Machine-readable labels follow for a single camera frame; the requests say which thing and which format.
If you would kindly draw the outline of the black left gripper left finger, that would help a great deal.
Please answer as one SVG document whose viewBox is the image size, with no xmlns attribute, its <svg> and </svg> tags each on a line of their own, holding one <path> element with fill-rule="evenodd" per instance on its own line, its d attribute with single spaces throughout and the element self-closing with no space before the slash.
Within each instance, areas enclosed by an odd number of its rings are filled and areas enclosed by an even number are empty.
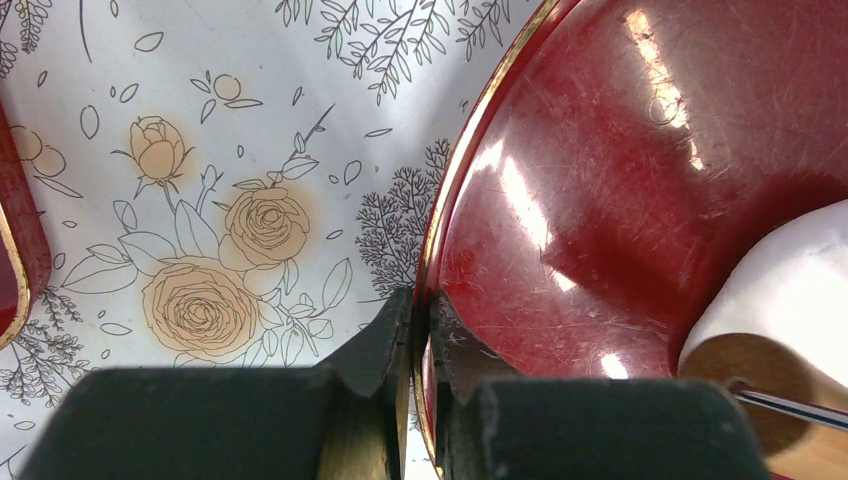
<svg viewBox="0 0 848 480">
<path fill-rule="evenodd" d="M 412 292 L 299 368 L 110 369 L 66 397 L 24 479 L 399 479 Z"/>
</svg>

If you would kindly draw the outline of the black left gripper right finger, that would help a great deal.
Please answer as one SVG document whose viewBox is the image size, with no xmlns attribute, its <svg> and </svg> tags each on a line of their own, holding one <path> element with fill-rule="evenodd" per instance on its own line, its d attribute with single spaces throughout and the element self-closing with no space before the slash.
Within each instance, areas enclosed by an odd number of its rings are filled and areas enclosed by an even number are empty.
<svg viewBox="0 0 848 480">
<path fill-rule="evenodd" d="M 433 460 L 446 479 L 766 479 L 741 409 L 672 379 L 533 378 L 431 303 Z"/>
</svg>

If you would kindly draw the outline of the round red tray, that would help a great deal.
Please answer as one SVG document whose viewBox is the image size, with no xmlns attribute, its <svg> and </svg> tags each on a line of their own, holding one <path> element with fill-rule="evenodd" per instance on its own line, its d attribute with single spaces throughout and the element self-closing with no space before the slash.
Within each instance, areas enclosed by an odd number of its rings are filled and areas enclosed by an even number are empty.
<svg viewBox="0 0 848 480">
<path fill-rule="evenodd" d="M 845 2 L 543 2 L 463 128 L 422 247 L 414 388 L 433 463 L 440 294 L 529 377 L 717 386 L 765 462 L 726 388 L 678 375 L 681 351 L 756 243 L 841 201 Z"/>
</svg>

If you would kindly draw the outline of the wooden double-ended rolling pin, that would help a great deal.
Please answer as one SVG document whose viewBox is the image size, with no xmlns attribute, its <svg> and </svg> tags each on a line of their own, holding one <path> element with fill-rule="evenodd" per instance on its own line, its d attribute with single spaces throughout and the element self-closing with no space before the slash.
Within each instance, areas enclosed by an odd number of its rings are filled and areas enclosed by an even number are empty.
<svg viewBox="0 0 848 480">
<path fill-rule="evenodd" d="M 752 333 L 722 334 L 683 356 L 678 375 L 726 388 L 776 476 L 847 477 L 847 386 L 794 350 Z"/>
</svg>

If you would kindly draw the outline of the white dough ball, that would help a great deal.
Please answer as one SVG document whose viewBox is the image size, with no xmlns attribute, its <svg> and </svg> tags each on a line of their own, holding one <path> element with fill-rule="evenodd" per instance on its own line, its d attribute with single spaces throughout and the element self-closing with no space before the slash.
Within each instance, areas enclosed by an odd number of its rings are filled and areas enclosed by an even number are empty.
<svg viewBox="0 0 848 480">
<path fill-rule="evenodd" d="M 782 343 L 846 385 L 846 202 L 802 215 L 756 243 L 695 323 L 680 359 L 730 333 Z"/>
</svg>

